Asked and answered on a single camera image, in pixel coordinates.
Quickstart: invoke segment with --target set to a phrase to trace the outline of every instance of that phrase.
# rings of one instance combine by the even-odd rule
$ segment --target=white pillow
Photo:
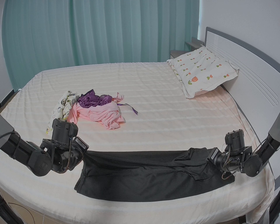
[[[211,91],[238,75],[237,67],[204,46],[167,62],[182,83],[186,98]]]

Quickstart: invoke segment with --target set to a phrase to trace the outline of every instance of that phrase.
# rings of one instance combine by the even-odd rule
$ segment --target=mattress
[[[22,139],[40,145],[50,138],[46,126],[66,90],[97,95],[124,95],[125,119],[119,129],[78,119],[78,136],[94,151],[224,149],[227,132],[243,129],[245,144],[258,144],[249,123],[221,87],[186,99],[167,64],[116,63],[59,68],[37,74],[1,115]],[[272,201],[274,178],[268,167],[250,178],[236,173],[235,182],[204,194],[160,202],[112,202],[78,194],[74,186],[83,164],[65,174],[37,177],[0,151],[0,187],[39,212],[68,223],[218,223],[251,214],[256,222]]]

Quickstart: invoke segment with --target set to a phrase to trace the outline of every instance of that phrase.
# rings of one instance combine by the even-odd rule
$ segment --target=baseboard
[[[4,106],[5,103],[7,103],[7,101],[12,97],[12,95],[14,94],[14,90],[12,90],[6,97],[5,99],[3,99],[2,102],[0,102],[0,107]]]

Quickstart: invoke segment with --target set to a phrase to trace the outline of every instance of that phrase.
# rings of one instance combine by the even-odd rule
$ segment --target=teal curtain
[[[6,0],[2,44],[17,90],[48,69],[166,61],[198,23],[199,0]]]

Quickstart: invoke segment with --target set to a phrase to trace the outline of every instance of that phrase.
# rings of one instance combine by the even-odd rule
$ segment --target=white barcode label
[[[83,149],[86,149],[86,145],[84,143],[81,142],[80,139],[76,138],[76,142],[83,148]]]
[[[214,159],[214,157],[215,157],[215,155],[217,155],[218,151],[219,151],[218,149],[216,149],[216,150],[214,151],[213,155],[211,156],[211,159]]]

